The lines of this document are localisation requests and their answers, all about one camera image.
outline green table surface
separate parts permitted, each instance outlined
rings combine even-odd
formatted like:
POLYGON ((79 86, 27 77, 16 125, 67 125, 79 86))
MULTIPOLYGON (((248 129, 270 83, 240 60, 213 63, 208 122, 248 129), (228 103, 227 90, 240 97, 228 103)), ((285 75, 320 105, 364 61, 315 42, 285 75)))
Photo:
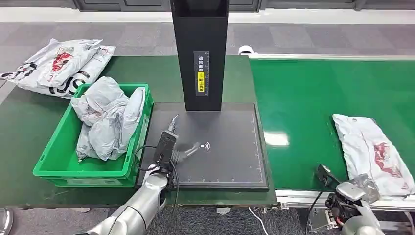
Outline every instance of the green table surface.
MULTIPOLYGON (((119 83, 147 83, 155 102, 184 101, 176 56, 113 57, 102 75, 119 83)), ((223 101, 256 103, 247 57, 226 57, 223 101)), ((16 87, 0 105, 0 207, 114 207, 124 204, 135 192, 133 188, 59 188, 32 175, 68 104, 68 100, 16 87)), ((268 166, 266 158, 268 192, 183 189, 178 204, 274 205, 274 183, 268 166)))
POLYGON ((415 175, 415 61, 250 63, 275 188, 320 190, 318 164, 347 179, 334 113, 373 118, 415 175))

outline wireless symbol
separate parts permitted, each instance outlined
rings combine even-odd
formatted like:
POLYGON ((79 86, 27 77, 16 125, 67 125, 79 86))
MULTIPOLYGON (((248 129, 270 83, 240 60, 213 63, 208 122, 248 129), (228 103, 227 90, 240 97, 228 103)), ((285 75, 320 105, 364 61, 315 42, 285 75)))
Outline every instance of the wireless symbol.
POLYGON ((210 149, 210 143, 209 142, 206 142, 205 144, 201 144, 200 147, 201 148, 204 148, 206 150, 209 150, 210 149))

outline black vertical column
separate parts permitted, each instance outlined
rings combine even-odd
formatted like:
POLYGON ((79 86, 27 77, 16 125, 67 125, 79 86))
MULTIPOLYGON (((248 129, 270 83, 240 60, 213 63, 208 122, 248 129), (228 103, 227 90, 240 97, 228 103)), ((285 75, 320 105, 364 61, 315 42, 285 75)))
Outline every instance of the black vertical column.
POLYGON ((170 0, 188 111, 222 107, 229 0, 170 0))

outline gray carpet floor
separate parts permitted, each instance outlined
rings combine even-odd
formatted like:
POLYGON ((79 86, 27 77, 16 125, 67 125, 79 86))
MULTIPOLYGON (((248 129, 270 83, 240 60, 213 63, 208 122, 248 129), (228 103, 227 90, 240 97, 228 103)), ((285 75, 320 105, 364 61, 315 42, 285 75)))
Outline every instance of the gray carpet floor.
MULTIPOLYGON (((118 46, 116 55, 174 55, 171 23, 0 23, 0 72, 13 71, 20 63, 47 44, 50 38, 104 39, 118 46)), ((367 24, 245 24, 228 28, 227 54, 242 45, 260 53, 415 55, 415 25, 367 24)), ((13 89, 0 81, 1 98, 13 89)), ((15 210, 12 235, 70 235, 95 225, 110 209, 93 208, 88 213, 71 209, 15 210)), ((263 218, 270 235, 300 235, 306 209, 256 213, 263 218)), ((263 235, 262 227, 247 208, 232 209, 226 215, 215 208, 179 208, 169 234, 174 235, 263 235)), ((379 213, 391 221, 404 221, 403 213, 379 213)), ((159 213, 148 234, 164 234, 170 208, 159 213)), ((320 234, 337 234, 329 231, 320 234)))

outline black cable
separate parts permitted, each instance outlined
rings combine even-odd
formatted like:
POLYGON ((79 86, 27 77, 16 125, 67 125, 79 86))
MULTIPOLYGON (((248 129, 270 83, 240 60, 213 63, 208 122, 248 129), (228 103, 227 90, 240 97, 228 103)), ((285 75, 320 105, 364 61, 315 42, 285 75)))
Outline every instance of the black cable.
POLYGON ((164 232, 164 234, 166 235, 170 229, 171 224, 173 223, 173 217, 174 217, 174 210, 176 209, 176 205, 177 205, 177 198, 179 197, 179 176, 177 175, 177 171, 176 171, 176 167, 174 166, 173 162, 170 159, 170 164, 173 167, 174 170, 174 175, 176 177, 176 199, 174 200, 174 204, 173 204, 173 209, 171 211, 171 216, 170 216, 170 222, 166 228, 166 232, 164 232))
MULTIPOLYGON (((136 149, 136 151, 135 151, 135 153, 134 153, 134 155, 133 155, 133 156, 134 156, 134 162, 136 162, 136 159, 138 159, 138 158, 136 157, 137 153, 138 153, 140 150, 144 149, 144 148, 156 148, 156 147, 151 146, 151 145, 143 145, 143 146, 141 146, 140 148, 137 148, 137 149, 136 149)), ((156 167, 157 167, 157 165, 155 165, 153 168, 143 169, 143 168, 139 167, 139 163, 136 163, 135 165, 136 165, 136 167, 137 167, 139 170, 142 170, 142 171, 150 171, 150 170, 154 170, 154 169, 156 169, 156 167)))
POLYGON ((322 193, 323 193, 323 191, 321 191, 321 192, 319 193, 319 195, 317 195, 316 199, 314 200, 313 204, 311 204, 311 207, 310 207, 310 209, 308 210, 307 221, 306 221, 306 223, 305 223, 305 235, 307 235, 307 234, 308 234, 308 221, 310 220, 310 213, 311 213, 311 211, 313 210, 314 205, 317 203, 317 200, 320 198, 320 196, 322 195, 322 193))

